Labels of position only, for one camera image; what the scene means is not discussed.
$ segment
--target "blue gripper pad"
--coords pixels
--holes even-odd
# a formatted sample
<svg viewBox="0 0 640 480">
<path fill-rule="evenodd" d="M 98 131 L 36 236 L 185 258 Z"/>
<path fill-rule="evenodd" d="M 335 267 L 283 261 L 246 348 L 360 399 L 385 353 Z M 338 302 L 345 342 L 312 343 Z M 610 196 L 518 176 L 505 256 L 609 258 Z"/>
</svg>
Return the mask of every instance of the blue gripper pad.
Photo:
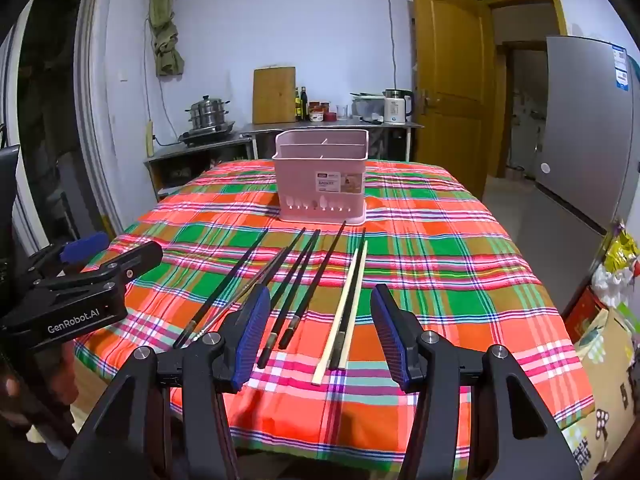
<svg viewBox="0 0 640 480">
<path fill-rule="evenodd" d="M 251 308 L 252 311 L 244 327 L 244 332 L 242 332 L 238 345 L 236 346 L 236 366 L 234 374 L 231 377 L 231 385 L 236 391 L 240 391 L 242 385 L 247 382 L 251 376 L 262 334 L 269 319 L 271 303 L 269 289 L 258 284 L 255 285 L 250 294 L 253 294 L 257 288 L 261 288 L 262 290 L 260 290 L 255 303 L 251 304 L 247 301 L 243 306 L 243 308 Z"/>
<path fill-rule="evenodd" d="M 371 317 L 373 318 L 376 332 L 378 332 L 382 350 L 385 353 L 386 365 L 389 367 L 391 378 L 399 384 L 402 391 L 407 392 L 410 378 L 407 373 L 404 345 L 398 330 L 391 320 L 385 301 L 378 290 L 380 286 L 376 285 L 371 292 Z"/>
<path fill-rule="evenodd" d="M 82 264 L 109 247 L 109 237 L 102 231 L 65 245 L 60 253 L 64 264 Z"/>
</svg>

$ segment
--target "gray refrigerator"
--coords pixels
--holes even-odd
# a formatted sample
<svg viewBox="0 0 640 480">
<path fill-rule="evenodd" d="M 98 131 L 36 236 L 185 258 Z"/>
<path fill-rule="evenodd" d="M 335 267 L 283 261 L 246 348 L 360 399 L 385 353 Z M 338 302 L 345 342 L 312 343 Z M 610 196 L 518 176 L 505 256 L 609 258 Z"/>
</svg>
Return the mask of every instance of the gray refrigerator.
<svg viewBox="0 0 640 480">
<path fill-rule="evenodd" d="M 626 221 L 640 171 L 640 82 L 626 51 L 547 38 L 546 129 L 516 244 L 562 314 Z"/>
</svg>

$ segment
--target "plastic basket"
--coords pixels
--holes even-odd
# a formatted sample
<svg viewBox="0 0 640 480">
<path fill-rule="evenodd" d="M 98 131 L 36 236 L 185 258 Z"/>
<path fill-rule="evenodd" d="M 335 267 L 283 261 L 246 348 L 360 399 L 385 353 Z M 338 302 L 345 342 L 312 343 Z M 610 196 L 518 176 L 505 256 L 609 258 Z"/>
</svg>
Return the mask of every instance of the plastic basket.
<svg viewBox="0 0 640 480">
<path fill-rule="evenodd" d="M 318 128 L 278 134 L 273 163 L 280 219 L 363 224 L 368 155 L 367 130 Z"/>
</svg>

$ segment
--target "curtain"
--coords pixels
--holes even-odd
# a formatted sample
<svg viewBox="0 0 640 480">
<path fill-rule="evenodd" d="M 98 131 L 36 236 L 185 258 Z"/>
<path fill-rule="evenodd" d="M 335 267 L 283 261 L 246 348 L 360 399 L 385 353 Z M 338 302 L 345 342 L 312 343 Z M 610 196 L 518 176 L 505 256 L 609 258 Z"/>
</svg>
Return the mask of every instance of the curtain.
<svg viewBox="0 0 640 480">
<path fill-rule="evenodd" d="M 178 29 L 172 22 L 173 0 L 149 0 L 149 23 L 155 36 L 156 75 L 178 75 L 184 70 L 184 60 L 175 49 Z"/>
</svg>

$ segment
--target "screw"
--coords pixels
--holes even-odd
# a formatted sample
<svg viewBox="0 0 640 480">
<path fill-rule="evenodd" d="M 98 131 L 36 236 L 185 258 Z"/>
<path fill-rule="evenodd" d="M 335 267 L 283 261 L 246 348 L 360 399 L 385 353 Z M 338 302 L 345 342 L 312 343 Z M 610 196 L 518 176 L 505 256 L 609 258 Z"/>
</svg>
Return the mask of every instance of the screw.
<svg viewBox="0 0 640 480">
<path fill-rule="evenodd" d="M 141 346 L 133 351 L 133 357 L 136 359 L 146 359 L 151 354 L 151 350 L 148 346 Z"/>
<path fill-rule="evenodd" d="M 504 359 L 509 355 L 509 351 L 502 345 L 493 345 L 491 347 L 491 353 L 495 355 L 498 359 Z"/>
<path fill-rule="evenodd" d="M 434 332 L 433 330 L 425 330 L 424 332 L 422 332 L 422 335 L 420 337 L 425 343 L 428 343 L 430 345 L 437 343 L 440 340 L 440 336 L 438 335 L 438 333 Z"/>
<path fill-rule="evenodd" d="M 202 342 L 205 345 L 217 345 L 220 342 L 220 334 L 218 332 L 207 332 L 202 336 Z"/>
</svg>

